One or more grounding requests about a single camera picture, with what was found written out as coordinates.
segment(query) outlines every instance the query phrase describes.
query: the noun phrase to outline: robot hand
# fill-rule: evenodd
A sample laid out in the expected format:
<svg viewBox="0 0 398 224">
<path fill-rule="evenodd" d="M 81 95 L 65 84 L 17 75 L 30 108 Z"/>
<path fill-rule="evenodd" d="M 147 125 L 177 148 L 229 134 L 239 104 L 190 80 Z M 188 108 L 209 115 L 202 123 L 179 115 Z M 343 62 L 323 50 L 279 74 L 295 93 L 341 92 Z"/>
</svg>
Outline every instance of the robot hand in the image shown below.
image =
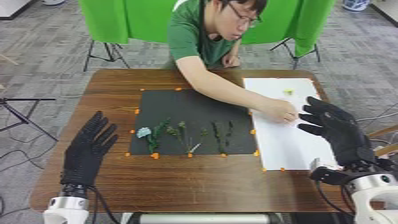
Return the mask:
<svg viewBox="0 0 398 224">
<path fill-rule="evenodd" d="M 359 129 L 353 116 L 312 97 L 307 98 L 307 103 L 303 111 L 309 114 L 300 114 L 300 119 L 314 125 L 300 124 L 298 128 L 327 139 L 337 164 L 346 166 L 357 161 L 375 163 L 369 139 Z"/>
<path fill-rule="evenodd" d="M 117 135 L 112 136 L 117 127 L 112 124 L 103 131 L 106 123 L 103 113 L 96 112 L 65 149 L 60 179 L 64 186 L 42 214 L 44 224 L 85 223 L 88 217 L 87 188 L 94 186 L 103 156 L 117 141 Z"/>
<path fill-rule="evenodd" d="M 394 163 L 375 158 L 353 116 L 312 97 L 307 102 L 303 111 L 309 114 L 300 114 L 300 118 L 311 125 L 300 124 L 298 128 L 327 139 L 337 164 L 344 168 L 341 171 L 314 160 L 311 179 L 348 189 L 357 224 L 398 224 L 398 182 L 389 173 Z M 387 203 L 383 210 L 371 208 L 373 200 Z"/>
<path fill-rule="evenodd" d="M 60 184 L 94 186 L 103 156 L 117 141 L 117 135 L 110 137 L 117 128 L 115 124 L 99 134 L 106 123 L 108 119 L 97 111 L 65 149 Z"/>
</svg>

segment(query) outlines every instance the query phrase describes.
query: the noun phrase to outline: metal stand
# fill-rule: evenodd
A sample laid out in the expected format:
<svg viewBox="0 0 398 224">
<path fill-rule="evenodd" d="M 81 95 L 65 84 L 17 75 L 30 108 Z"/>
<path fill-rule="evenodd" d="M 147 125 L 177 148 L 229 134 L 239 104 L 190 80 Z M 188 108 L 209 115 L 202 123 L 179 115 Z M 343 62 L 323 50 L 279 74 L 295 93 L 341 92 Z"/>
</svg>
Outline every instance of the metal stand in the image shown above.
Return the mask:
<svg viewBox="0 0 398 224">
<path fill-rule="evenodd" d="M 44 129 L 39 127 L 39 125 L 30 121 L 30 116 L 37 107 L 37 104 L 40 101 L 53 101 L 55 99 L 39 99 L 39 98 L 32 98 L 32 99 L 7 99 L 7 98 L 0 98 L 0 106 L 8 110 L 8 112 L 12 113 L 12 115 L 16 116 L 16 118 L 19 119 L 19 122 L 14 123 L 12 125 L 8 125 L 7 127 L 3 127 L 0 129 L 0 132 L 8 130 L 10 128 L 14 128 L 16 126 L 19 126 L 21 124 L 30 124 L 33 126 L 33 128 L 37 129 L 37 131 L 55 140 L 58 141 L 58 139 L 51 136 L 51 134 L 44 131 Z M 35 101 L 33 106 L 28 110 L 28 115 L 24 116 L 19 111 L 14 109 L 14 107 L 7 104 L 7 101 Z"/>
<path fill-rule="evenodd" d="M 293 52 L 291 52 L 291 50 L 289 50 L 289 47 L 286 45 L 286 42 L 289 40 L 291 40 L 291 38 L 284 39 L 284 41 L 277 44 L 277 46 L 270 49 L 270 51 L 273 51 L 280 47 L 280 45 L 286 47 L 287 52 L 289 52 L 289 57 L 293 59 L 293 70 L 295 70 L 296 69 L 296 65 L 298 65 L 300 58 L 305 57 L 311 53 L 316 53 L 316 58 L 318 58 L 318 62 L 319 62 L 319 51 L 318 51 L 318 45 L 314 44 L 314 50 L 305 55 L 302 55 L 300 57 L 296 57 L 295 54 L 293 54 Z"/>
<path fill-rule="evenodd" d="M 97 58 L 101 60 L 104 60 L 106 62 L 115 62 L 119 59 L 126 65 L 126 67 L 129 68 L 128 66 L 128 63 L 124 61 L 124 58 L 120 56 L 120 52 L 117 50 L 122 49 L 120 45 L 119 44 L 110 44 L 110 43 L 103 43 L 103 46 L 104 46 L 104 50 L 106 50 L 106 54 L 108 54 L 108 58 L 101 58 L 97 56 L 94 56 L 90 53 L 92 53 L 92 48 L 94 48 L 94 40 L 90 41 L 90 49 L 88 49 L 88 54 L 87 54 L 87 58 L 85 58 L 85 65 L 83 65 L 83 72 L 87 71 L 87 67 L 88 67 L 88 62 L 90 62 L 90 58 Z"/>
</svg>

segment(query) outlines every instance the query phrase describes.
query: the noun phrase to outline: gray carpet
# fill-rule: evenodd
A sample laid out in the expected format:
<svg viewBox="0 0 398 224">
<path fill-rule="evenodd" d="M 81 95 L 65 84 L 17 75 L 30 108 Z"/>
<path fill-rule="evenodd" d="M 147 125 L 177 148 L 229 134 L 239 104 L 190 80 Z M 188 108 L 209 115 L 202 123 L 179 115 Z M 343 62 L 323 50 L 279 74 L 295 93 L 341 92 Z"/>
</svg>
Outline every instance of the gray carpet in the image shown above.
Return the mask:
<svg viewBox="0 0 398 224">
<path fill-rule="evenodd" d="M 32 120 L 58 136 L 72 114 L 90 75 L 99 68 L 124 68 L 122 63 L 92 60 L 88 72 L 81 72 L 88 48 L 88 34 L 76 0 L 56 7 L 37 2 L 12 21 L 0 21 L 0 53 L 19 63 L 14 66 L 0 59 L 0 97 L 53 97 L 55 102 L 40 104 Z M 346 12 L 335 5 L 325 32 L 319 38 L 321 63 L 309 55 L 298 69 L 311 71 L 325 88 L 330 102 L 357 116 L 376 116 L 398 102 L 398 28 L 373 9 L 362 13 Z M 273 44 L 241 47 L 241 69 L 291 69 L 286 50 L 268 52 Z M 97 45 L 96 53 L 103 55 Z M 122 55 L 131 68 L 160 68 L 168 57 L 167 45 L 131 40 Z M 32 103 L 12 103 L 26 112 Z M 0 109 L 0 122 L 14 118 Z M 398 117 L 380 119 L 366 131 L 398 123 Z M 53 142 L 28 126 L 0 133 L 0 155 L 21 149 L 30 157 L 49 149 Z M 51 152 L 35 159 L 46 165 Z M 24 161 L 21 153 L 0 159 L 0 170 Z M 28 197 L 40 170 L 24 163 L 0 172 L 0 196 L 5 213 L 28 207 Z M 101 216 L 99 223 L 108 223 Z M 0 219 L 1 224 L 42 223 L 40 214 L 24 210 Z"/>
</svg>

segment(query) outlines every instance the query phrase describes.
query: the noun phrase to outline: hair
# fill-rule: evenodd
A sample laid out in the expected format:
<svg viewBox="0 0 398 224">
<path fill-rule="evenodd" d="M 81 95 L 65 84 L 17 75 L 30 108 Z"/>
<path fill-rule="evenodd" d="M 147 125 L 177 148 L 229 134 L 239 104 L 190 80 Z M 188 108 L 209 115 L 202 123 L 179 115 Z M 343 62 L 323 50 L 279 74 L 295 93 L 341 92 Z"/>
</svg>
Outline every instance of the hair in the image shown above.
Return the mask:
<svg viewBox="0 0 398 224">
<path fill-rule="evenodd" d="M 220 0 L 222 1 L 222 9 L 227 6 L 229 2 L 238 2 L 239 4 L 245 4 L 250 0 Z M 257 15 L 263 13 L 264 7 L 266 7 L 266 0 L 252 0 L 252 7 L 250 10 L 257 12 Z"/>
</svg>

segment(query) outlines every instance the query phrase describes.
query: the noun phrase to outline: tripod stand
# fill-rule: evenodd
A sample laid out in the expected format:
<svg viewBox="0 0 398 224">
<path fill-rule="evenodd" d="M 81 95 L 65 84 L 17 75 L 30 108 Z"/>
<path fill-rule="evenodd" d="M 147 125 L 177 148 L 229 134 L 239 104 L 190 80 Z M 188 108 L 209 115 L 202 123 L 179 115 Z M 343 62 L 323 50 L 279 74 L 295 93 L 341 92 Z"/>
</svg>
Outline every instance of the tripod stand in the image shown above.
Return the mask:
<svg viewBox="0 0 398 224">
<path fill-rule="evenodd" d="M 53 101 L 55 99 L 39 99 L 39 98 L 32 98 L 32 99 L 7 99 L 7 98 L 0 98 L 0 106 L 8 110 L 10 114 L 16 116 L 16 118 L 19 119 L 19 122 L 14 123 L 12 125 L 5 126 L 0 129 L 0 132 L 8 130 L 10 128 L 14 128 L 16 126 L 19 126 L 21 124 L 30 124 L 33 126 L 33 128 L 37 129 L 37 131 L 55 140 L 56 138 L 51 136 L 51 134 L 44 131 L 44 129 L 39 127 L 39 125 L 32 122 L 30 120 L 30 116 L 37 107 L 37 104 L 40 101 Z M 28 110 L 28 115 L 24 116 L 19 111 L 14 109 L 14 107 L 8 105 L 8 101 L 33 101 L 33 106 Z"/>
</svg>

